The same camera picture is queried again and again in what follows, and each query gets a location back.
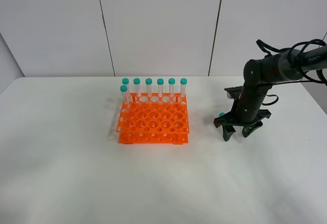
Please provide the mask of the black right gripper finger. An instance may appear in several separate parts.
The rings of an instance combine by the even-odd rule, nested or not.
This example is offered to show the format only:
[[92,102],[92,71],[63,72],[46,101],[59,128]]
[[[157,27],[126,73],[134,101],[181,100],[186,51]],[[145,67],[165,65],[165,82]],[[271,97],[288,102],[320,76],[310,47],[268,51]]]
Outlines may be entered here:
[[247,138],[248,136],[250,136],[256,129],[260,128],[263,126],[263,122],[258,121],[253,125],[247,126],[247,127],[243,127],[242,129],[242,135]]
[[222,125],[223,139],[229,141],[230,137],[236,132],[232,125]]

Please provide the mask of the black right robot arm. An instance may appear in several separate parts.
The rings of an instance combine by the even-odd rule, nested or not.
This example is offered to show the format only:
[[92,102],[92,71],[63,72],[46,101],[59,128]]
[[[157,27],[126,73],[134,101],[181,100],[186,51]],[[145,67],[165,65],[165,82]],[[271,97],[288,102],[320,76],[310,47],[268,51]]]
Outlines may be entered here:
[[242,127],[242,134],[248,137],[263,126],[262,120],[270,118],[271,112],[261,107],[268,91],[278,84],[298,82],[307,77],[309,71],[316,71],[317,83],[326,84],[322,71],[326,69],[326,45],[317,40],[305,42],[303,48],[296,46],[268,54],[261,60],[249,60],[244,66],[242,86],[226,88],[233,99],[230,112],[214,119],[216,128],[222,127],[223,139],[228,141],[235,133],[235,127]]

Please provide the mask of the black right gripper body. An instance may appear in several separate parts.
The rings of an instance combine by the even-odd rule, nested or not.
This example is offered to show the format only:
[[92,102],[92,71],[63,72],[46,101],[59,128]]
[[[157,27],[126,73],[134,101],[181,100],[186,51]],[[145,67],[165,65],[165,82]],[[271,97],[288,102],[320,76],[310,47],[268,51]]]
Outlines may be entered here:
[[226,88],[234,99],[230,112],[214,119],[214,125],[248,127],[269,118],[271,113],[267,109],[260,109],[268,93],[269,86],[238,86]]

